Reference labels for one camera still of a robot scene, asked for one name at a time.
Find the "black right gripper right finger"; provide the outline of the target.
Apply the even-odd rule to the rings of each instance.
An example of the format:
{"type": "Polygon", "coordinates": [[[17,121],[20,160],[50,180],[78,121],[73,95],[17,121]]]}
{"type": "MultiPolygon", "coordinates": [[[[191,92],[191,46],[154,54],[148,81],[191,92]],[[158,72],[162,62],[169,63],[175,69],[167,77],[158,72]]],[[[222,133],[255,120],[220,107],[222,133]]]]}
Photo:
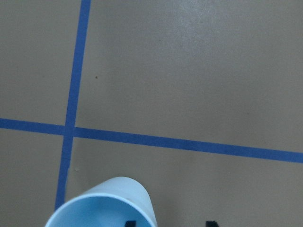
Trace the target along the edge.
{"type": "Polygon", "coordinates": [[[216,221],[206,221],[205,227],[219,227],[219,224],[216,221]]]}

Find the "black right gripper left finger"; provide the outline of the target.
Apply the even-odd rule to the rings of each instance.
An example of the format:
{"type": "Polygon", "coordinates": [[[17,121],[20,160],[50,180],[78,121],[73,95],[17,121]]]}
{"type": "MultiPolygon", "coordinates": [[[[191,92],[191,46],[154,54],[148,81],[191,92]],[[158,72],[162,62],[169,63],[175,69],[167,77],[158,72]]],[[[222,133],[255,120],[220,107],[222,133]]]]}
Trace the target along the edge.
{"type": "Polygon", "coordinates": [[[128,220],[125,222],[125,227],[136,227],[136,221],[135,220],[128,220]]]}

